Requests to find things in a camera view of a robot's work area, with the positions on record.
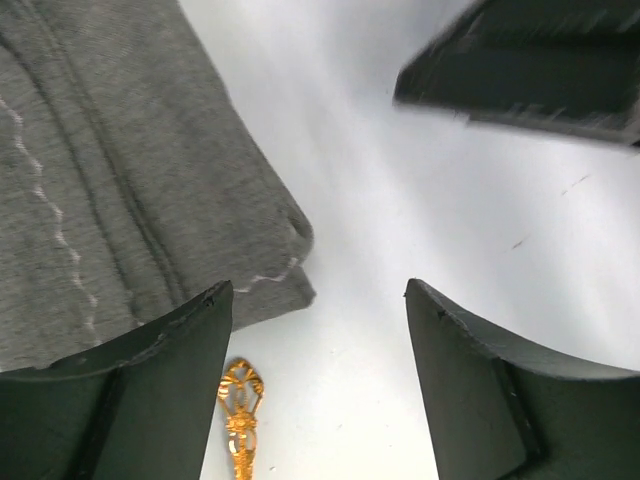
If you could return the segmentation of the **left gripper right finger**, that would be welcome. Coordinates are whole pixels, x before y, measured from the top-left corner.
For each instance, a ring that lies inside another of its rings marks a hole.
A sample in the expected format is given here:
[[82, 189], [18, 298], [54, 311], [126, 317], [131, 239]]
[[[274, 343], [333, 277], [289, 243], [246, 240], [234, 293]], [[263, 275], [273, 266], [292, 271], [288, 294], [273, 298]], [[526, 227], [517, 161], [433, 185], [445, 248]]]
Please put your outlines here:
[[638, 477], [637, 372], [527, 340], [419, 279], [405, 300], [440, 478]]

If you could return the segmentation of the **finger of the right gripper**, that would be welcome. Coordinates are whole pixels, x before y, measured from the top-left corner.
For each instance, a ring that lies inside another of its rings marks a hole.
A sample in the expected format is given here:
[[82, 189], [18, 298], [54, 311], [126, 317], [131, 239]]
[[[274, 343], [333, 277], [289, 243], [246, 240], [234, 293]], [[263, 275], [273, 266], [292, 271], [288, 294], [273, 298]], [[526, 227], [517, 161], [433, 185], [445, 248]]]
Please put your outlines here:
[[400, 71], [394, 99], [639, 145], [636, 1], [473, 1]]

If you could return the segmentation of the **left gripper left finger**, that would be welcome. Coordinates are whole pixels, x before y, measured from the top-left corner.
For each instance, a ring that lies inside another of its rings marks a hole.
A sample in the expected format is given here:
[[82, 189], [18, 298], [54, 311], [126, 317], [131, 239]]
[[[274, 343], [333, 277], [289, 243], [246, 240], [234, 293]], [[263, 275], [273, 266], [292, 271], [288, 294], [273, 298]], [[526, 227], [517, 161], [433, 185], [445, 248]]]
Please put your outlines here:
[[1, 376], [5, 479], [196, 479], [232, 327], [221, 282], [43, 369]]

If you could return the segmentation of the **gold fork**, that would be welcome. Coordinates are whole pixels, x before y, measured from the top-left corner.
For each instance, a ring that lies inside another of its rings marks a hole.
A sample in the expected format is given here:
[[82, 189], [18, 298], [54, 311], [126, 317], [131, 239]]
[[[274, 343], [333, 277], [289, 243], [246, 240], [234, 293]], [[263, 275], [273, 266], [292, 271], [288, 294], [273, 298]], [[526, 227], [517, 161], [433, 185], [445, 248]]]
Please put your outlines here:
[[264, 382], [243, 358], [232, 360], [221, 377], [217, 399], [225, 414], [228, 448], [236, 480], [251, 480], [257, 449], [257, 411]]

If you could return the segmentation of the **grey cloth napkin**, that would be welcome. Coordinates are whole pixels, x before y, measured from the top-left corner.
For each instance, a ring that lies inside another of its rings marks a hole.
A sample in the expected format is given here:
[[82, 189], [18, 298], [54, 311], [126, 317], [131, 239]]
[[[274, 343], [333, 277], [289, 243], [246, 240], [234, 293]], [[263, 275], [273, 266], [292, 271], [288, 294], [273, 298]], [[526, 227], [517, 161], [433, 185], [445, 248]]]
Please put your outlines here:
[[308, 307], [306, 216], [176, 1], [1, 5], [1, 367], [46, 367], [220, 281]]

